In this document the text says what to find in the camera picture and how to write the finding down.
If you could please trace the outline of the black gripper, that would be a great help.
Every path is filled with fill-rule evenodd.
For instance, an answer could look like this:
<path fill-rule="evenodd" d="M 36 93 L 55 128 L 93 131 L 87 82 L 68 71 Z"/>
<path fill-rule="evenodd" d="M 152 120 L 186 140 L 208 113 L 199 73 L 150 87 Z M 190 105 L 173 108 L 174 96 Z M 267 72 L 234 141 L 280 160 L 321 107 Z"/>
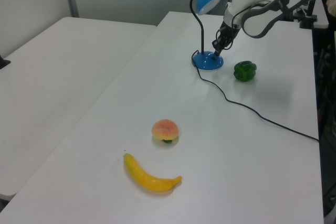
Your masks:
<path fill-rule="evenodd" d="M 236 25 L 228 25 L 225 22 L 222 22 L 216 33 L 216 39 L 212 42 L 214 55 L 219 56 L 222 50 L 229 50 L 232 47 L 238 32 L 239 28 L 237 28 Z"/>

